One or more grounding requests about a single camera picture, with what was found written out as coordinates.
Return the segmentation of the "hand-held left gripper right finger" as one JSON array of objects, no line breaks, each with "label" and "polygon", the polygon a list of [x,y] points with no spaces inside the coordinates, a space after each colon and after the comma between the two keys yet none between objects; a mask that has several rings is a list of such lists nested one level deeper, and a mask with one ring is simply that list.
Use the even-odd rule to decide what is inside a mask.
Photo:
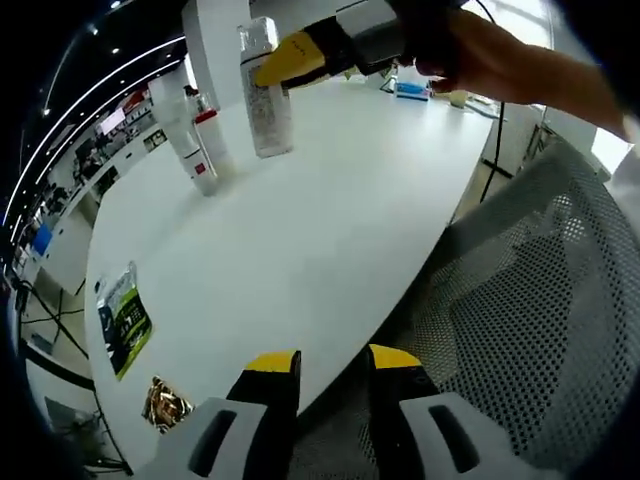
[{"label": "hand-held left gripper right finger", "polygon": [[455,393],[441,393],[421,362],[367,347],[370,435],[383,479],[519,479],[508,435]]}]

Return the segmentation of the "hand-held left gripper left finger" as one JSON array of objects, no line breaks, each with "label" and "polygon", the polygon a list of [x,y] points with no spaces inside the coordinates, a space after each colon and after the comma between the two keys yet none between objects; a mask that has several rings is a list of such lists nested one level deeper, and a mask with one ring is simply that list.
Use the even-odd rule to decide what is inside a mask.
[{"label": "hand-held left gripper left finger", "polygon": [[224,399],[203,405],[207,419],[189,458],[201,479],[284,479],[297,428],[301,352],[250,361]]}]

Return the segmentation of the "person's right hand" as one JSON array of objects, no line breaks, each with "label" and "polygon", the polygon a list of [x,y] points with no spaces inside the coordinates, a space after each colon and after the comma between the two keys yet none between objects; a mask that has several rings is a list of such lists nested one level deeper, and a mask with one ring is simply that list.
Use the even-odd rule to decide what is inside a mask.
[{"label": "person's right hand", "polygon": [[440,28],[429,40],[420,40],[415,26],[400,57],[402,66],[414,66],[423,76],[435,77],[438,93],[465,90],[506,102],[509,51],[515,38],[503,28],[466,10],[452,9],[439,19]]}]

